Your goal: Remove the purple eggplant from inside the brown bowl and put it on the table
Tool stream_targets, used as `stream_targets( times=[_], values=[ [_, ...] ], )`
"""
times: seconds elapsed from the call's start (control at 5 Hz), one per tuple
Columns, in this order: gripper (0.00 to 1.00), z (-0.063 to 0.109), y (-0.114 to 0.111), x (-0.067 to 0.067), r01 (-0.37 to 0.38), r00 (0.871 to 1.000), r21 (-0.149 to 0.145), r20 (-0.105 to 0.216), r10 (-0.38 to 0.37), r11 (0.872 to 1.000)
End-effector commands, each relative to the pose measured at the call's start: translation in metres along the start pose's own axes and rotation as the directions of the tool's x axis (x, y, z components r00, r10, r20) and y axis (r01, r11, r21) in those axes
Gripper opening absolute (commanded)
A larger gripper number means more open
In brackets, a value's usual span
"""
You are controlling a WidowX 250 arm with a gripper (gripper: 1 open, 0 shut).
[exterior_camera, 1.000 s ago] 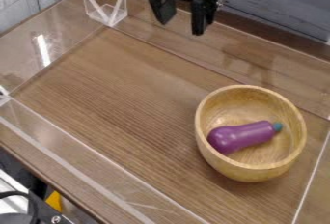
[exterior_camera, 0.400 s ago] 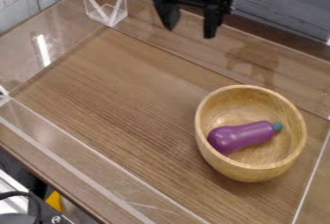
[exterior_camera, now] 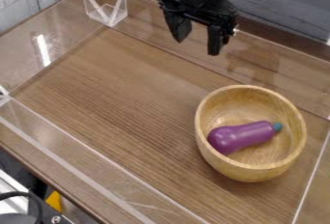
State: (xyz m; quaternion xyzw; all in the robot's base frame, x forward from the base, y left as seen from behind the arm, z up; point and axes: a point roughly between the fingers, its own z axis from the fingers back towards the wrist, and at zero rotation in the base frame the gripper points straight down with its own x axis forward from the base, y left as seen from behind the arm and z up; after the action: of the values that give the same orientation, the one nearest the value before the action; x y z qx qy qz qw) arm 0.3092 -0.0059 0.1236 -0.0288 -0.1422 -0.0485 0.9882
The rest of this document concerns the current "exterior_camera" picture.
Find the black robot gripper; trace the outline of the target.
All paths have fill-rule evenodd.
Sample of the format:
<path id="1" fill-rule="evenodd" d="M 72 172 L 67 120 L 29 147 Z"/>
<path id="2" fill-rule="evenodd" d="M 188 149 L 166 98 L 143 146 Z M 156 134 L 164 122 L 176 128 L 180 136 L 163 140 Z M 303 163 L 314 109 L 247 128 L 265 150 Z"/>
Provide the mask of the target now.
<path id="1" fill-rule="evenodd" d="M 174 39 L 183 42 L 192 22 L 207 26 L 207 54 L 217 56 L 235 34 L 238 8 L 229 0 L 160 0 L 164 21 Z"/>

